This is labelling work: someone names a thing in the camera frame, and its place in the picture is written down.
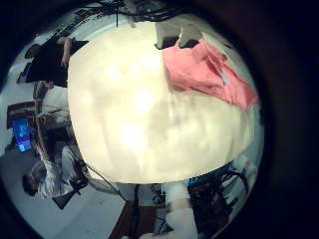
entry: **table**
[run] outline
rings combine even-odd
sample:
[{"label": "table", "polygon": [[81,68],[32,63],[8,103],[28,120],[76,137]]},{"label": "table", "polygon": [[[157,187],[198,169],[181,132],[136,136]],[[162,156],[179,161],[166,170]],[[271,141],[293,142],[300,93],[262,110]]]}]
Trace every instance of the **table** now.
[{"label": "table", "polygon": [[113,182],[204,174],[237,157],[253,136],[252,110],[173,91],[156,41],[154,23],[124,25],[90,41],[70,61],[68,98],[81,154]]}]

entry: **black shirt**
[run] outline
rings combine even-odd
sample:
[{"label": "black shirt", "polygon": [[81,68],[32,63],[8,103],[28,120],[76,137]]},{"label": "black shirt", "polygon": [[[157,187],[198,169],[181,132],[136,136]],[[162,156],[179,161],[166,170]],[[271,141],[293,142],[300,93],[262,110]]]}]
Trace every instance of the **black shirt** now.
[{"label": "black shirt", "polygon": [[68,69],[61,67],[64,46],[57,43],[59,38],[54,36],[41,46],[32,61],[27,82],[52,81],[58,87],[68,86]]}]

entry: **computer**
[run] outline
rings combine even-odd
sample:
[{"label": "computer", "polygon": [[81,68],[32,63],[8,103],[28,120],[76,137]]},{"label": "computer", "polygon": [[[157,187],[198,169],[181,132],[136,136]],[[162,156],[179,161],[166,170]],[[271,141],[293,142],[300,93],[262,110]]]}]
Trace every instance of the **computer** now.
[{"label": "computer", "polygon": [[13,133],[20,151],[31,149],[30,130],[28,119],[15,119],[12,121]]}]

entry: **floor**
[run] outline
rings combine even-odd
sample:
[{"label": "floor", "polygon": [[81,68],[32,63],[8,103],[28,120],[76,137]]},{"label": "floor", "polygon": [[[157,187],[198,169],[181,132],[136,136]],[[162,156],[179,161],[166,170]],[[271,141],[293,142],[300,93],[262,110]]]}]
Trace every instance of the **floor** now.
[{"label": "floor", "polygon": [[[125,19],[120,19],[120,25],[126,22]],[[113,17],[100,18],[93,22],[83,24],[72,35],[77,36],[78,40],[90,40],[95,36],[107,31],[115,25]],[[53,27],[50,31],[36,38],[36,42],[44,42],[50,37]],[[232,63],[238,69],[238,74],[247,79],[250,84],[252,78],[248,70],[244,67],[244,63],[239,55],[228,48],[224,48]],[[4,147],[11,139],[11,131],[5,128],[6,108],[9,105],[31,101],[33,86],[27,84],[17,85],[15,83],[18,74],[24,68],[26,61],[23,59],[24,52],[17,56],[15,64],[8,72],[7,83],[0,95],[0,155],[4,152]],[[55,88],[50,91],[44,100],[46,111],[51,107],[58,107],[67,109],[68,97],[67,91],[61,88]],[[254,140],[252,144],[244,152],[251,158],[256,165],[259,164],[263,146],[263,128],[258,123],[259,106],[253,107],[254,113]],[[64,120],[67,112],[59,112],[58,120]],[[67,207],[60,211],[52,200],[38,200],[29,198],[24,195],[19,178],[12,177],[8,181],[8,193],[11,196],[15,206],[20,211],[22,216],[30,223],[30,225],[43,237],[51,239],[73,239],[73,238],[108,238],[117,218],[121,214],[124,201],[117,195],[111,195],[86,187],[83,189],[83,195],[76,195],[67,205]],[[142,192],[141,198],[150,198],[149,192]],[[232,213],[231,219],[239,211],[240,206]]]}]

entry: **person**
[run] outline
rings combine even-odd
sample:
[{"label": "person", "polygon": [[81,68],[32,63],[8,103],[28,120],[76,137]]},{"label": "person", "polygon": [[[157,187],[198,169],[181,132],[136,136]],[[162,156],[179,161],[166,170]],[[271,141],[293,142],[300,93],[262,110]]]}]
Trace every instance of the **person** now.
[{"label": "person", "polygon": [[59,197],[74,190],[72,182],[86,180],[79,166],[81,155],[75,145],[65,145],[61,156],[55,155],[55,161],[46,158],[39,145],[36,150],[41,160],[28,175],[22,176],[23,189],[30,196],[37,193],[41,198]]},{"label": "person", "polygon": [[32,45],[25,54],[26,59],[33,58],[26,82],[41,81],[48,89],[53,89],[54,86],[67,88],[70,58],[87,43],[88,41],[53,36],[42,46]]}]

